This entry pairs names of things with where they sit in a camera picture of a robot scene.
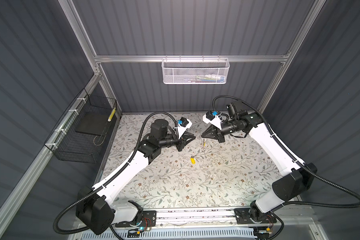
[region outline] yellow patterned stick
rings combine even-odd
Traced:
[[[108,122],[110,122],[110,121],[112,120],[113,115],[115,115],[115,111],[116,111],[116,108],[114,108],[114,109],[112,110],[112,112],[110,113],[110,116],[109,116],[109,118],[108,118]]]

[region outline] wire basket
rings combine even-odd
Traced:
[[[230,67],[227,58],[200,57],[163,58],[161,66],[165,84],[225,84]]]
[[[67,122],[60,129],[54,130],[58,131],[56,140],[44,145],[59,160],[96,163],[102,159],[101,149],[103,146],[107,147],[105,139],[111,134],[110,126],[116,121],[116,117],[112,117],[111,121],[105,121],[100,135],[77,132],[77,128],[86,114],[110,116],[115,108],[116,100],[113,98],[86,95],[75,110],[69,110]]]

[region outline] floral tablecloth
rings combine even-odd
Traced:
[[[148,115],[123,115],[110,151],[103,178],[119,166],[136,145],[141,125]],[[193,123],[188,130],[196,136],[181,152],[175,147],[163,148],[148,167],[140,171],[120,192],[117,202],[134,200],[145,209],[183,207],[248,206],[271,189],[281,176],[264,150],[250,136],[225,136],[226,142],[206,139],[200,134],[208,124],[202,114],[174,114]],[[144,130],[157,118],[152,117]]]

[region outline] gray corrugated wall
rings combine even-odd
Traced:
[[[0,207],[92,75],[57,1],[0,1]],[[31,227],[51,229],[52,216],[43,215],[43,208],[64,207],[74,199],[76,193],[58,189],[78,189],[89,182],[92,168],[52,159],[10,225],[16,238]]]
[[[98,55],[286,54],[312,3],[74,0]],[[123,112],[204,111],[218,94],[258,106],[278,66],[231,63],[226,84],[168,86],[158,63],[103,63]]]
[[[360,1],[327,0],[265,116],[319,175],[360,194]],[[318,180],[302,197],[356,202]],[[360,239],[360,209],[315,212],[330,239]]]

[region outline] white mesh basket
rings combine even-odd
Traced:
[[[165,84],[224,84],[228,76],[227,58],[163,58]]]

